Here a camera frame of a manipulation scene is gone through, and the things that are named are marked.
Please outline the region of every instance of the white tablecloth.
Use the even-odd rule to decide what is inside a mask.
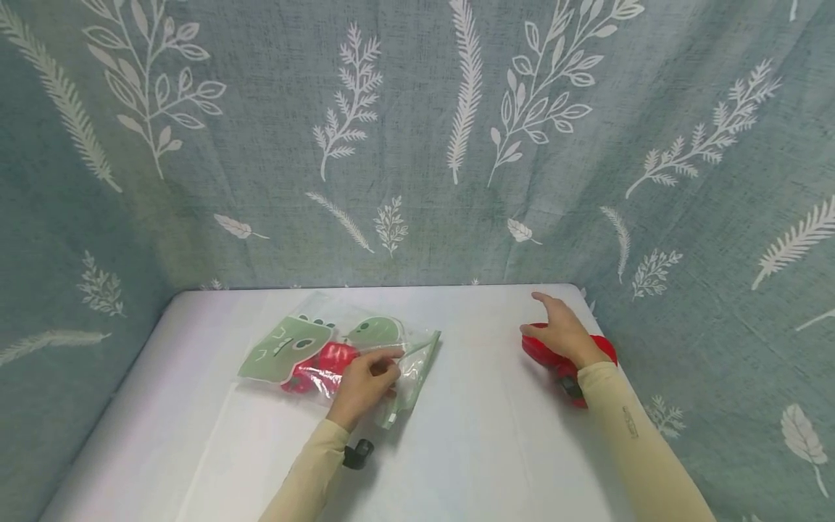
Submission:
[[[600,333],[571,285],[323,290],[443,333],[411,416],[355,434],[376,451],[342,470],[322,520],[633,520],[589,414],[520,348],[519,324],[545,319],[534,289]],[[176,297],[42,522],[257,520],[325,410],[235,374],[310,292]]]

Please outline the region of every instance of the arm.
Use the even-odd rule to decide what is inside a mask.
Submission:
[[[672,449],[638,404],[630,385],[612,362],[579,371],[579,385],[640,522],[716,522]]]
[[[336,486],[350,433],[400,377],[393,359],[402,355],[402,350],[376,350],[348,365],[331,411],[301,449],[259,522],[315,522]]]
[[[626,379],[597,348],[577,316],[559,299],[538,292],[534,292],[534,299],[545,305],[548,326],[523,325],[520,330],[579,368],[583,396],[603,429],[637,520],[716,522],[699,489],[638,404]]]

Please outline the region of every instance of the red toy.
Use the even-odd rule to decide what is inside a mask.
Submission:
[[[281,385],[281,389],[299,394],[318,389],[332,398],[345,369],[359,355],[360,352],[353,346],[331,341],[313,357],[299,362],[293,369],[292,377]]]
[[[535,322],[531,324],[532,327],[545,328],[548,326],[546,322]],[[615,364],[618,363],[618,355],[615,353],[615,347],[605,337],[593,335],[597,347]],[[557,381],[563,387],[566,394],[571,399],[571,403],[577,408],[588,408],[583,398],[583,391],[577,383],[577,367],[567,358],[551,352],[541,341],[533,337],[522,336],[522,349],[525,353],[530,355],[532,359],[544,367],[553,368],[557,375]]]

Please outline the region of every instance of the plastic bag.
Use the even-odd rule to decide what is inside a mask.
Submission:
[[[401,377],[382,401],[377,424],[390,428],[418,400],[441,332],[409,326],[315,292],[281,320],[250,352],[238,371],[249,382],[329,403],[342,373],[364,352],[401,348]]]

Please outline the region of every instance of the person's left hand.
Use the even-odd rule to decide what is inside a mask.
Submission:
[[[373,408],[388,389],[400,378],[394,359],[403,350],[383,348],[357,357],[342,374],[337,396],[333,399],[327,419],[352,432],[360,418]]]

